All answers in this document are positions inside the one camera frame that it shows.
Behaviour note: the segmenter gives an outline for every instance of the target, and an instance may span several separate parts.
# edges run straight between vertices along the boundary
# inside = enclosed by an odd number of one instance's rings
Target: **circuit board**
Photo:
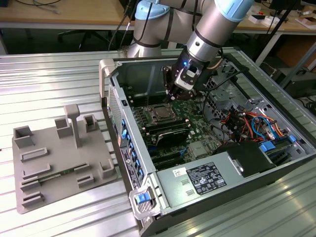
[[[135,120],[147,146],[149,154],[158,170],[205,158],[223,144],[210,125],[205,121],[202,112],[193,100],[174,101],[169,104],[156,104],[132,108]],[[157,140],[148,132],[148,127],[163,127],[161,133],[170,133],[171,123],[185,121],[182,130],[187,131],[181,142],[175,137],[167,145],[158,146]]]

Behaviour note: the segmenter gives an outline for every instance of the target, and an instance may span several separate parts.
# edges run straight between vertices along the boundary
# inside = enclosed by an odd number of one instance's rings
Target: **warning label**
[[[188,169],[187,174],[199,195],[227,185],[213,162]]]

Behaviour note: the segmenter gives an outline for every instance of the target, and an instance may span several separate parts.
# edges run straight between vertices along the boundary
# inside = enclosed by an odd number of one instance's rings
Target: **motherboard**
[[[132,111],[157,170],[205,158],[223,144],[194,100],[133,107]]]

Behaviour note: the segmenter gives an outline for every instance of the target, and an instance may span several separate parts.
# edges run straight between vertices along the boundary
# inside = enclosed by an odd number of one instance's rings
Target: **blue cable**
[[[270,122],[269,122],[266,118],[264,118],[264,117],[262,117],[262,116],[254,117],[254,118],[252,119],[252,121],[251,121],[252,130],[253,130],[257,135],[259,135],[260,137],[262,137],[262,138],[266,141],[265,136],[262,135],[261,133],[257,132],[256,129],[255,129],[255,127],[254,127],[254,123],[255,123],[255,119],[256,119],[256,118],[261,118],[261,119],[263,119],[264,121],[266,121],[267,124],[268,124],[268,126],[269,126],[269,129],[271,130],[271,132],[272,132],[272,134],[273,134],[273,136],[276,137],[276,138],[279,138],[279,135],[274,131],[274,129],[272,128]]]

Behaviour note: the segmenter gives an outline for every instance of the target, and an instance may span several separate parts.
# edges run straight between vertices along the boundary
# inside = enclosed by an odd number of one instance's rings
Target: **3d printed holder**
[[[28,126],[13,129],[13,141],[19,149],[34,145],[32,135],[33,133]]]
[[[55,119],[56,127],[31,131],[24,126],[13,131],[15,193],[21,214],[118,177],[94,115],[77,122],[77,104],[66,105],[64,111],[66,117]]]

